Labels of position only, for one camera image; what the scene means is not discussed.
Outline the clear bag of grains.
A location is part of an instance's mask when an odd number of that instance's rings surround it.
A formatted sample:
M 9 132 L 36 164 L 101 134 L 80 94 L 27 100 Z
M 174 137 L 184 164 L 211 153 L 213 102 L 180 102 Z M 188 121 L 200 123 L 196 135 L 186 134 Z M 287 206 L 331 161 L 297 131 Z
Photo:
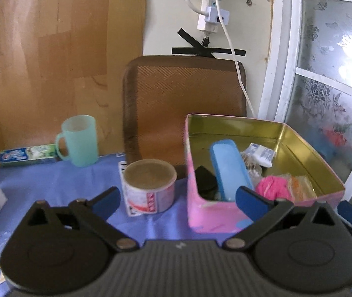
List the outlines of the clear bag of grains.
M 295 202 L 302 202 L 317 197 L 314 187 L 307 176 L 292 176 L 291 174 L 287 174 L 285 179 L 287 181 L 287 188 Z

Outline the white framed frosted window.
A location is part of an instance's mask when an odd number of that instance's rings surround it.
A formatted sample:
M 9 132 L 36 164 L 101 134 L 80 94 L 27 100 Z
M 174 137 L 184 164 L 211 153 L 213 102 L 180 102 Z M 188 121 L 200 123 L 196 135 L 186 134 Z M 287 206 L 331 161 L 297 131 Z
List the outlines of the white framed frosted window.
M 352 0 L 270 0 L 269 61 L 258 110 L 327 161 L 352 202 Z

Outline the teal plastic mug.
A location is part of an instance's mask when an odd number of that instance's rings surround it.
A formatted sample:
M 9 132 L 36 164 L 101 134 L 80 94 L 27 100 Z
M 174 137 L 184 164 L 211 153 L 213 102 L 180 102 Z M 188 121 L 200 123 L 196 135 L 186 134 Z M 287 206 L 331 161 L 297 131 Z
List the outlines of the teal plastic mug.
M 60 150 L 60 139 L 65 139 L 67 155 Z M 96 119 L 90 115 L 76 115 L 61 124 L 61 132 L 55 138 L 56 153 L 61 160 L 74 166 L 87 167 L 99 159 Z

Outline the pink fuzzy soft toy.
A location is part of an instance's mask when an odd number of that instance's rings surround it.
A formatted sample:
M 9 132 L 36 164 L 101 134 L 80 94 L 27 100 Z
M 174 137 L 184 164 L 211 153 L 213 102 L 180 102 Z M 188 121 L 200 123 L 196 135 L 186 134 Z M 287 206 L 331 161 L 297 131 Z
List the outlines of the pink fuzzy soft toy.
M 257 184 L 256 193 L 268 200 L 284 198 L 293 201 L 293 197 L 287 187 L 287 180 L 279 176 L 266 176 Z

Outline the blue patterned tablecloth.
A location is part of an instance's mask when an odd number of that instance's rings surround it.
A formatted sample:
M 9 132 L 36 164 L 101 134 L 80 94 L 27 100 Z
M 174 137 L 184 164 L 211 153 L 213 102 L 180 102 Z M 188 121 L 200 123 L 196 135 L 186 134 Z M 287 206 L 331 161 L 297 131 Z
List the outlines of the blue patterned tablecloth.
M 46 200 L 51 206 L 66 206 L 77 198 L 91 199 L 112 186 L 120 187 L 119 170 L 125 164 L 125 155 L 116 153 L 86 168 L 65 161 L 0 168 L 0 189 L 7 197 L 0 211 L 0 253 L 34 202 Z M 108 222 L 138 243 L 147 239 L 216 239 L 222 243 L 229 238 L 227 233 L 194 232 L 187 221 L 186 198 L 187 181 L 181 179 L 176 182 L 175 202 L 164 213 L 131 217 L 121 204 Z M 8 292 L 8 285 L 0 283 L 0 296 Z

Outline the pink macaron biscuit tin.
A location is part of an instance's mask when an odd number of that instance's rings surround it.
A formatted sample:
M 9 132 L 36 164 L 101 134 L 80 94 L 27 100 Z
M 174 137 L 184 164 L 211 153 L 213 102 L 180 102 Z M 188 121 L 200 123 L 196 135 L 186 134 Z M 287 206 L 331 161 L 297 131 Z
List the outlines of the pink macaron biscuit tin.
M 312 206 L 325 201 L 336 208 L 345 186 L 324 158 L 290 126 L 273 121 L 221 115 L 189 114 L 185 121 L 185 159 L 187 164 L 188 223 L 197 233 L 236 233 L 249 224 L 247 216 L 233 202 L 204 199 L 198 191 L 196 169 L 214 168 L 210 146 L 215 141 L 230 139 L 240 151 L 259 144 L 275 151 L 270 168 L 248 161 L 252 182 L 265 176 L 304 176 L 312 185 L 314 198 L 301 200 L 299 206 Z

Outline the small paper-labelled tin can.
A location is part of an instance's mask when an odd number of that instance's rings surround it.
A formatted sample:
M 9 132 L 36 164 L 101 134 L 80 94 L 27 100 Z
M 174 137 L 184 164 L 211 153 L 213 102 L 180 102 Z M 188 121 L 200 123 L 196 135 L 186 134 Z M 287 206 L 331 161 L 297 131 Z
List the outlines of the small paper-labelled tin can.
M 128 164 L 122 175 L 127 207 L 140 214 L 158 214 L 168 210 L 175 200 L 176 169 L 157 159 Z

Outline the green blue toothpaste box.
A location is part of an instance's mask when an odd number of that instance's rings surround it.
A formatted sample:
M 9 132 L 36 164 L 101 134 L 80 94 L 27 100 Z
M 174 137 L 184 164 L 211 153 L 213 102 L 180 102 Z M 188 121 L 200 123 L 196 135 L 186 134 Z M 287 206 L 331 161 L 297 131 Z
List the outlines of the green blue toothpaste box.
M 0 166 L 18 166 L 56 162 L 55 144 L 28 146 L 0 151 Z

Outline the white printed sachet pack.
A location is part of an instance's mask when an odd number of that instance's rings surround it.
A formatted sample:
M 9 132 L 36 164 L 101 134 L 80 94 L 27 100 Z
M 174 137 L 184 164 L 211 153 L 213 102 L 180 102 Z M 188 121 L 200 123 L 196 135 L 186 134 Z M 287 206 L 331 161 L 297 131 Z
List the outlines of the white printed sachet pack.
M 265 168 L 271 168 L 273 166 L 273 159 L 275 158 L 276 152 L 273 149 L 265 146 L 251 143 L 244 153 L 251 157 L 257 164 Z

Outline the blue plastic case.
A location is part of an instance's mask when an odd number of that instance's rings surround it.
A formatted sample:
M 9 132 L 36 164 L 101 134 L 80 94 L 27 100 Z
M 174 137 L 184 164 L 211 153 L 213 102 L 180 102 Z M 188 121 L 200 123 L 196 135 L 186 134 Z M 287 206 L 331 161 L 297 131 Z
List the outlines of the blue plastic case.
M 233 140 L 220 140 L 210 146 L 210 160 L 222 201 L 234 202 L 241 186 L 253 189 L 251 177 Z

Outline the small black object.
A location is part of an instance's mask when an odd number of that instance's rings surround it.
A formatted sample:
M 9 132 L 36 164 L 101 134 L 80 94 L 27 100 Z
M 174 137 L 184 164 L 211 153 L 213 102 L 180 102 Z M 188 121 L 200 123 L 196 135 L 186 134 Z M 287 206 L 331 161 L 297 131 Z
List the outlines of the small black object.
M 217 200 L 218 184 L 215 175 L 204 166 L 199 166 L 195 170 L 195 176 L 200 197 L 205 200 Z

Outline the brown woven tray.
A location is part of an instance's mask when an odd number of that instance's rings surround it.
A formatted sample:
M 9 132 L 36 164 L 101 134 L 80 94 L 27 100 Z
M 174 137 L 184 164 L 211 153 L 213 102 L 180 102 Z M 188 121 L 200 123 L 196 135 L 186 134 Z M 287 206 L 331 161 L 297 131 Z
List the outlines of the brown woven tray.
M 185 120 L 190 113 L 246 116 L 241 62 L 197 56 L 141 56 L 124 71 L 126 161 L 163 160 L 187 173 Z

